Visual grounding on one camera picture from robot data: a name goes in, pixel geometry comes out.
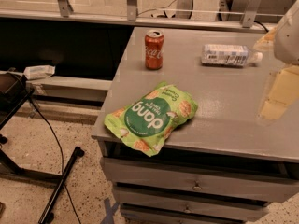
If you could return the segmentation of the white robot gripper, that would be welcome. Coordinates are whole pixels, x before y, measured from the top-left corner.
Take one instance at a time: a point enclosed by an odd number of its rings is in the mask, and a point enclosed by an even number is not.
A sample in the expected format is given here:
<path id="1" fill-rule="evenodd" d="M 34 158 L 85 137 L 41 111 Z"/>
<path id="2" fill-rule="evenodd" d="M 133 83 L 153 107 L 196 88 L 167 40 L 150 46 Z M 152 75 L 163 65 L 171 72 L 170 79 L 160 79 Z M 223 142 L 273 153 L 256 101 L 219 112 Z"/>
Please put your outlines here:
<path id="1" fill-rule="evenodd" d="M 253 48 L 257 51 L 274 49 L 277 59 L 294 64 L 275 73 L 259 112 L 262 119 L 278 120 L 299 99 L 299 0 L 281 18 L 278 27 L 257 40 Z"/>

